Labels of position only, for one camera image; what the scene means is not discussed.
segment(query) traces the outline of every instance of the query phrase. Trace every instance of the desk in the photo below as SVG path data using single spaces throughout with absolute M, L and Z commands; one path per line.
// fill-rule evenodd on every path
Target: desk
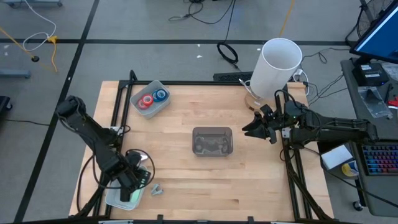
M 356 80 L 352 73 L 352 70 L 354 69 L 353 63 L 350 60 L 343 60 L 341 61 L 341 67 L 345 80 L 347 82 L 349 95 L 351 96 L 357 118 L 368 119 L 370 122 L 372 122 L 372 124 L 376 125 L 377 133 L 381 139 L 398 141 L 398 118 L 396 117 L 396 112 L 393 113 L 394 118 L 392 120 L 388 120 L 386 117 L 376 119 L 373 118 L 358 94 L 358 84 L 356 83 Z M 390 80 L 390 82 L 397 83 L 395 80 L 392 79 Z M 386 83 L 385 85 L 377 88 L 382 97 L 386 95 L 387 86 L 389 83 Z M 398 88 L 395 88 L 391 91 L 391 96 L 394 94 L 398 95 Z M 359 182 L 356 182 L 357 185 L 360 184 L 360 187 L 364 188 L 365 190 L 374 193 L 382 198 L 386 198 L 391 202 L 397 203 L 398 176 L 366 176 L 362 161 L 361 159 L 359 159 L 359 153 L 361 152 L 359 152 L 355 144 L 350 144 L 350 148 L 354 158 L 356 158 L 356 161 L 358 163 Z M 364 206 L 366 205 L 369 207 L 369 211 L 372 213 L 372 215 L 398 217 L 397 208 L 391 205 L 388 205 L 373 197 L 362 195 L 362 193 L 359 193 L 359 198 L 365 199 L 365 203 L 361 203 Z
M 111 123 L 118 85 L 118 82 L 102 84 L 94 119 L 103 127 Z M 143 87 L 134 84 L 132 94 Z M 228 85 L 166 84 L 166 87 L 171 92 L 171 104 L 152 119 L 144 119 L 132 107 L 128 111 L 126 124 L 131 131 L 124 136 L 122 153 L 132 148 L 147 151 L 154 160 L 156 175 L 137 209 L 113 208 L 111 218 L 155 220 L 158 214 L 163 214 L 165 220 L 244 221 L 253 216 L 255 221 L 294 221 L 285 163 L 279 159 L 280 134 L 278 143 L 270 144 L 246 137 L 241 131 L 254 117 L 244 104 L 246 90 Z M 297 101 L 307 102 L 301 83 L 289 83 L 288 88 Z M 275 109 L 274 100 L 269 104 Z M 228 157 L 195 156 L 192 129 L 197 126 L 230 127 L 234 152 Z M 316 143 L 308 147 L 317 150 Z M 91 153 L 87 147 L 82 166 Z M 307 189 L 332 217 L 319 157 L 306 152 L 301 155 Z M 149 162 L 145 166 L 151 170 Z M 150 195 L 154 184 L 162 186 L 163 195 Z M 81 205 L 96 188 L 90 163 L 82 178 Z M 104 199 L 100 213 L 103 211 Z M 75 213 L 76 193 L 70 209 L 70 214 Z

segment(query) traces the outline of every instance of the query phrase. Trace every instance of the computer monitor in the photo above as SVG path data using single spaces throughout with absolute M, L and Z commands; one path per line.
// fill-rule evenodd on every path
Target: computer monitor
M 372 58 L 398 63 L 398 0 L 380 15 L 350 53 L 362 56 L 359 61 L 364 63 Z

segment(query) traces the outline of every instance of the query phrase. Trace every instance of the wooden table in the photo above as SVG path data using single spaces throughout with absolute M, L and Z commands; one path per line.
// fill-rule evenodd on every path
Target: wooden table
M 132 94 L 143 87 L 134 85 Z M 165 220 L 243 221 L 253 216 L 255 221 L 294 221 L 285 163 L 279 159 L 280 134 L 278 142 L 271 144 L 246 137 L 241 131 L 254 117 L 244 104 L 246 90 L 241 86 L 203 85 L 167 88 L 171 104 L 152 119 L 144 119 L 132 106 L 129 109 L 127 125 L 131 131 L 124 137 L 122 153 L 132 148 L 147 151 L 154 160 L 156 175 L 137 209 L 113 208 L 111 218 L 155 220 L 158 214 L 163 214 Z M 289 83 L 288 88 L 297 101 L 307 103 L 301 83 Z M 94 119 L 104 127 L 111 123 L 117 89 L 118 82 L 102 84 Z M 269 104 L 275 109 L 274 100 Z M 230 127 L 233 153 L 228 157 L 194 155 L 192 129 L 198 126 Z M 307 147 L 318 150 L 314 142 Z M 82 166 L 91 154 L 87 147 Z M 301 155 L 307 189 L 332 217 L 319 158 L 310 152 Z M 152 169 L 149 161 L 144 165 Z M 150 195 L 154 184 L 161 185 L 163 195 Z M 96 188 L 90 163 L 82 178 L 81 206 Z M 76 193 L 70 209 L 70 214 L 75 213 Z

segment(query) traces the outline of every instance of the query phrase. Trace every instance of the keyboard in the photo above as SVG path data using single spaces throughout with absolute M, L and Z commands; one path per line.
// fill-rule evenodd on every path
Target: keyboard
M 362 146 L 368 175 L 398 175 L 398 144 Z

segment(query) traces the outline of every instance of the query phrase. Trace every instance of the wheel caster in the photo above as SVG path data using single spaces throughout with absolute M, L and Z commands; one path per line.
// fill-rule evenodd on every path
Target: wheel caster
M 7 106 L 6 106 L 6 110 L 10 111 L 12 109 L 12 104 L 10 102 L 8 102 Z
M 363 210 L 363 206 L 361 205 L 361 202 L 359 202 L 359 201 L 353 202 L 353 207 L 355 210 L 357 210 L 359 212 Z

